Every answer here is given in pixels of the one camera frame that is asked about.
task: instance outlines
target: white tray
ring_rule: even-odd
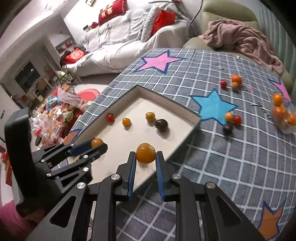
[[[154,112],[156,119],[167,120],[169,130],[161,134],[145,119],[147,112]],[[109,113],[115,117],[113,124],[106,120]],[[123,118],[131,120],[129,129],[122,125]],[[152,145],[156,151],[162,151],[165,160],[168,160],[199,122],[199,114],[165,96],[136,85],[101,113],[74,143],[78,145],[91,138],[101,138],[108,145],[107,152],[91,164],[92,184],[116,173],[117,167],[127,162],[130,151],[136,151],[144,142]],[[155,171],[155,162],[137,162],[134,190]]]

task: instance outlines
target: pink object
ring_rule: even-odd
[[[157,57],[143,57],[143,60],[146,62],[143,66],[137,69],[137,71],[148,69],[154,67],[164,73],[166,73],[168,64],[174,61],[181,60],[183,58],[170,57],[168,51]]]
[[[242,53],[257,64],[283,73],[282,62],[274,55],[271,42],[261,32],[237,20],[216,20],[208,23],[208,30],[199,36],[214,48],[224,48]]]
[[[22,218],[15,208],[14,201],[0,207],[0,222],[5,229],[19,241],[23,241],[35,228],[27,219]]]
[[[286,87],[283,83],[283,81],[279,78],[280,83],[277,83],[275,81],[272,81],[272,83],[283,93],[283,97],[285,97],[289,102],[291,102],[291,98],[288,94],[288,91],[286,90]]]
[[[77,96],[87,101],[94,101],[99,95],[100,92],[96,89],[86,89],[77,93]]]

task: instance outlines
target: red cherry tomato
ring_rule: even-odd
[[[242,122],[242,118],[239,115],[235,115],[234,118],[233,118],[233,123],[235,125],[240,125],[241,122]]]
[[[221,80],[220,81],[220,86],[221,86],[222,89],[225,89],[226,86],[227,86],[227,82],[225,80]]]
[[[109,122],[113,122],[113,121],[114,121],[114,116],[113,116],[113,114],[108,114],[108,115],[107,115],[107,121],[109,121]]]

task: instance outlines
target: red rug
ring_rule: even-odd
[[[94,101],[100,95],[100,92],[96,89],[86,89],[80,91],[77,95],[84,100]]]

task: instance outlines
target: pink star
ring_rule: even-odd
[[[140,68],[138,68],[135,72],[154,67],[155,69],[159,70],[163,74],[166,74],[169,63],[172,63],[184,58],[170,57],[169,51],[165,51],[164,53],[162,53],[157,57],[142,57],[142,59],[146,63],[142,65]]]
[[[283,83],[283,81],[279,78],[280,83],[277,83],[275,81],[270,80],[283,94],[283,97],[285,97],[289,102],[291,102],[291,98],[288,94],[288,91],[286,90],[286,87]]]

